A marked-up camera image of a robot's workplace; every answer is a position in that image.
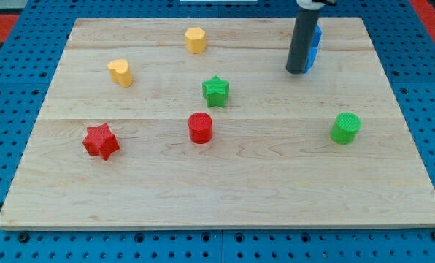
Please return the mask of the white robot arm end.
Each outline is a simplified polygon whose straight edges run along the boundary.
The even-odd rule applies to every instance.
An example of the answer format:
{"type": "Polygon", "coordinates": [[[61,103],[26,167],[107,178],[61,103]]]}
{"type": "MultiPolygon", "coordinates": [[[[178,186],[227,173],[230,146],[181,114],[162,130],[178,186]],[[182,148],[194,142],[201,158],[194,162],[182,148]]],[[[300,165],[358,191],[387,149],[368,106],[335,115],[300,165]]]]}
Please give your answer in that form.
{"type": "Polygon", "coordinates": [[[309,11],[316,11],[324,6],[336,6],[337,2],[337,0],[296,0],[300,8],[309,11]]]}

